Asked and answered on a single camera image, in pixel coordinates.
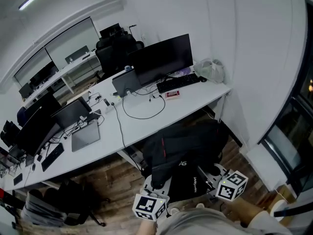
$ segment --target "forearm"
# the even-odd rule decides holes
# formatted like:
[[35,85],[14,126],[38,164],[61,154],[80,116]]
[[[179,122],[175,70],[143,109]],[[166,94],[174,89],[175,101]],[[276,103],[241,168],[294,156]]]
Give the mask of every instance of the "forearm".
[[149,220],[143,220],[136,235],[155,235],[157,231],[156,223]]
[[263,209],[247,202],[241,197],[237,198],[233,202],[227,201],[226,203],[231,210],[239,216],[240,221],[246,225],[249,225],[252,219],[263,211]]

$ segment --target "computer mouse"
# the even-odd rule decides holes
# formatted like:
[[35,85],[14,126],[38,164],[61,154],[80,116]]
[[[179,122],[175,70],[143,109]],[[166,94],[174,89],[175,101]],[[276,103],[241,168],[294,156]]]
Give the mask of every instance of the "computer mouse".
[[204,83],[204,82],[207,81],[207,79],[206,79],[205,77],[203,77],[203,76],[200,76],[199,79],[200,79],[200,81],[201,81],[202,83]]

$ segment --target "shoe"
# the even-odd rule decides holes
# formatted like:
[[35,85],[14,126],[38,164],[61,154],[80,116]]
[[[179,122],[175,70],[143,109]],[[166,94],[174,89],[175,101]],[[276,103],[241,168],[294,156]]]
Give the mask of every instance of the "shoe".
[[198,203],[196,205],[196,208],[205,208],[204,203]]
[[176,207],[171,208],[170,215],[174,216],[176,213],[179,213],[180,210]]

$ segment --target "plastic bag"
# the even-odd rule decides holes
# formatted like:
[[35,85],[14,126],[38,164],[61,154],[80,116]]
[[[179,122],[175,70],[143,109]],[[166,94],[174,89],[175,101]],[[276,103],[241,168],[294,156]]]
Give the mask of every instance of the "plastic bag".
[[200,63],[194,65],[194,70],[200,76],[203,76],[216,84],[224,81],[224,66],[217,59],[214,59],[213,61],[209,58],[203,59]]

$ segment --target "white desk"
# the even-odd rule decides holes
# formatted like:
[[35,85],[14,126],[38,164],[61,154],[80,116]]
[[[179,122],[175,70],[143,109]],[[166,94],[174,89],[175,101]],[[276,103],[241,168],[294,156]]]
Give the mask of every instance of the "white desk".
[[[112,78],[113,77],[104,80],[89,90],[93,91],[93,93],[99,92],[102,95],[102,98],[106,98],[108,102],[112,102],[115,98],[110,96],[110,94],[115,92],[115,88],[112,85]],[[219,111],[221,111],[224,95],[229,91],[230,88],[225,84],[214,84],[209,81],[180,88],[180,98],[166,100],[165,109],[159,115],[146,120],[139,120],[126,116],[122,104],[117,105],[116,108],[122,125],[125,145],[132,145],[137,141],[150,136],[158,130],[179,121],[218,98],[220,98],[218,105],[220,105]],[[149,95],[128,95],[124,99],[126,112],[131,116],[139,118],[146,118],[156,114],[162,109],[163,105],[164,103],[161,98],[152,99],[151,102],[149,102]],[[106,105],[103,101],[92,107],[94,111],[101,109],[105,118],[104,122],[99,126],[100,140],[73,153],[71,151],[71,137],[68,137],[66,140],[62,138],[61,142],[65,149],[63,154],[61,154],[61,156],[58,157],[45,172],[42,171],[41,163],[35,159],[36,169],[35,171],[30,171],[26,186],[46,181],[50,178],[90,164],[112,153],[121,151],[124,146],[116,118],[116,111],[113,109],[107,114],[104,114],[105,107]],[[50,152],[55,146],[56,144],[51,145]],[[16,176],[22,172],[23,181],[14,186],[13,177],[6,175],[0,180],[0,188],[4,190],[23,188],[29,170],[30,167],[24,168],[24,165],[22,165],[22,169],[17,169]]]
[[83,59],[86,55],[81,56],[80,58],[76,59],[74,62],[72,62],[71,64],[65,66],[62,70],[58,71],[57,73],[55,73],[52,77],[50,77],[43,85],[41,85],[41,87],[37,90],[35,90],[33,92],[32,95],[30,95],[24,102],[24,106],[27,106],[31,101],[33,101],[38,95],[40,95],[41,93],[43,93],[49,86],[51,86],[53,83],[55,83],[56,81],[58,81],[60,78],[63,80],[63,82],[65,83],[65,85],[67,86],[67,88],[72,92],[72,94],[74,94],[74,91],[72,90],[72,88],[69,86],[69,84],[65,81],[64,76],[67,75],[68,73],[70,73],[71,71],[73,71],[74,69],[76,69],[77,67],[79,67],[80,65],[84,64],[85,62],[87,62],[88,60],[90,60],[91,58],[95,57],[96,54],[95,52],[90,52],[89,53],[90,56],[88,58]]

